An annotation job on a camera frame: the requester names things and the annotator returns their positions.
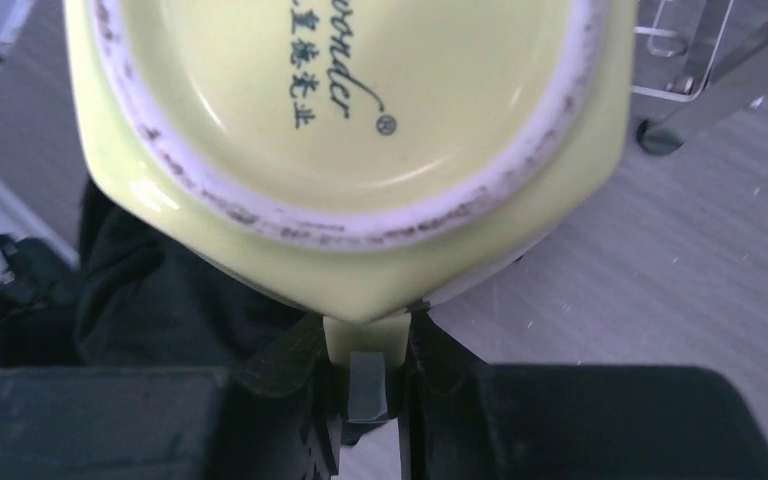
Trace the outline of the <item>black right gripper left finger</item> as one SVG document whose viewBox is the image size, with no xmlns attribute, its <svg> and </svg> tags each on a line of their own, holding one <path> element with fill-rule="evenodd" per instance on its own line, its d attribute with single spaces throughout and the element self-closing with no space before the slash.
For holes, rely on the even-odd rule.
<svg viewBox="0 0 768 480">
<path fill-rule="evenodd" d="M 307 317 L 237 371 L 0 370 L 0 479 L 327 479 L 327 366 Z"/>
</svg>

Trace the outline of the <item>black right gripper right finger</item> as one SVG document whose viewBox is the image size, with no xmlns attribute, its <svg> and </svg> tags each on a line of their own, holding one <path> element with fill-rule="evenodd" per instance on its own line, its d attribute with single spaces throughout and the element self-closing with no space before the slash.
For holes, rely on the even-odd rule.
<svg viewBox="0 0 768 480">
<path fill-rule="evenodd" d="M 768 479 L 767 439 L 713 370 L 493 364 L 424 313 L 407 353 L 406 479 Z"/>
</svg>

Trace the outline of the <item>light green mug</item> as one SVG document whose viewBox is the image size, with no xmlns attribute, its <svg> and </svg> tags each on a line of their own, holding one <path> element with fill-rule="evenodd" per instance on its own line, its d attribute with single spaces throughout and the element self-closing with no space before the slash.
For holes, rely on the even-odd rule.
<svg viewBox="0 0 768 480">
<path fill-rule="evenodd" d="M 87 170 L 337 365 L 493 276 L 624 148 L 634 1 L 68 1 Z"/>
</svg>

